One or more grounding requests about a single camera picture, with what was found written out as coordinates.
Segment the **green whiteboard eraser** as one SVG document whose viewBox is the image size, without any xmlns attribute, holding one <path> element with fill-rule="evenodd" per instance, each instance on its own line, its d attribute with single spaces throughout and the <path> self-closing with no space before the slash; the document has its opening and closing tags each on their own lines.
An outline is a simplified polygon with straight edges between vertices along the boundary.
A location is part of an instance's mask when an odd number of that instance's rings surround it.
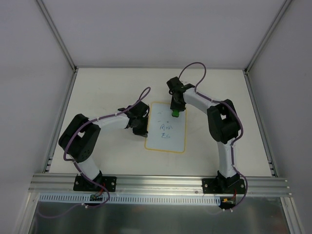
<svg viewBox="0 0 312 234">
<path fill-rule="evenodd" d="M 179 110 L 172 110 L 172 116 L 173 117 L 179 117 L 179 113 L 180 113 Z"/>
</svg>

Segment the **yellow framed whiteboard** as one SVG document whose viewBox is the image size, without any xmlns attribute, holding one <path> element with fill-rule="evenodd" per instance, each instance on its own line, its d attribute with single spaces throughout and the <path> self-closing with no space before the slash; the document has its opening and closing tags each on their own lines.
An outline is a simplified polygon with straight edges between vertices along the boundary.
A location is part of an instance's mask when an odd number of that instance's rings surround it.
<svg viewBox="0 0 312 234">
<path fill-rule="evenodd" d="M 180 112 L 178 117 L 172 113 L 169 103 L 151 103 L 145 149 L 176 154 L 185 152 L 187 111 Z"/>
</svg>

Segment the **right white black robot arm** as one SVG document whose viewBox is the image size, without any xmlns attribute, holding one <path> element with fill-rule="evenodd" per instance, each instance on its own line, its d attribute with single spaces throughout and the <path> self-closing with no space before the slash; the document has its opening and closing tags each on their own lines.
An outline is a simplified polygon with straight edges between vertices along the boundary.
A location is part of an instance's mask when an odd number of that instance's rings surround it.
<svg viewBox="0 0 312 234">
<path fill-rule="evenodd" d="M 240 175 L 234 169 L 233 143 L 242 133 L 242 125 L 231 100 L 214 100 L 199 93 L 192 84 L 183 84 L 178 77 L 166 82 L 169 94 L 172 96 L 170 109 L 173 117 L 186 110 L 189 104 L 207 115 L 211 137 L 217 142 L 219 155 L 219 169 L 213 182 L 223 193 L 229 193 L 235 188 Z"/>
</svg>

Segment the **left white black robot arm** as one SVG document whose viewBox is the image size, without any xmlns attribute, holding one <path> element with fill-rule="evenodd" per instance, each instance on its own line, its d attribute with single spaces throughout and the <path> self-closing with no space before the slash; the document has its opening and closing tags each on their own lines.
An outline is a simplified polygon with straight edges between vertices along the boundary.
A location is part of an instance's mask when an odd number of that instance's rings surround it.
<svg viewBox="0 0 312 234">
<path fill-rule="evenodd" d="M 107 184 L 92 158 L 99 134 L 131 128 L 134 135 L 146 138 L 149 110 L 150 107 L 140 101 L 99 119 L 91 120 L 83 114 L 77 114 L 72 119 L 58 144 L 64 150 L 64 160 L 73 162 L 80 173 L 75 191 L 100 191 Z"/>
</svg>

